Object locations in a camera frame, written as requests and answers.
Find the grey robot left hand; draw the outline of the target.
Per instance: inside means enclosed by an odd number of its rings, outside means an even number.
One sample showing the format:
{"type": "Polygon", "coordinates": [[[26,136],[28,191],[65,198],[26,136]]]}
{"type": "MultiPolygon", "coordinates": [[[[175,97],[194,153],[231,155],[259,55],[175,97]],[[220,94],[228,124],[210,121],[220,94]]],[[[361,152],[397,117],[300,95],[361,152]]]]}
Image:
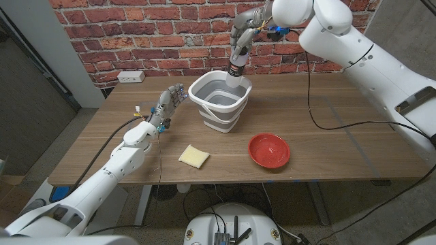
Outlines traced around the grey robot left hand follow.
{"type": "Polygon", "coordinates": [[[146,121],[157,128],[168,129],[171,123],[170,118],[187,96],[184,84],[177,83],[168,87],[161,93],[153,112],[146,121]]]}

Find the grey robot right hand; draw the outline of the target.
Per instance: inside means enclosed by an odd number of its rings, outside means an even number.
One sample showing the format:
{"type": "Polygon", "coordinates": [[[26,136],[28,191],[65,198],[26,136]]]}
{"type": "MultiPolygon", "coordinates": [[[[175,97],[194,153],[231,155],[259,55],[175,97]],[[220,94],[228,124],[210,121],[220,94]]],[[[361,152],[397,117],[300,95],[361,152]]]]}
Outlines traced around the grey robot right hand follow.
{"type": "Polygon", "coordinates": [[[260,7],[247,10],[235,17],[230,32],[231,61],[236,61],[243,51],[247,54],[256,33],[272,18],[272,1],[267,1],[260,7]]]}

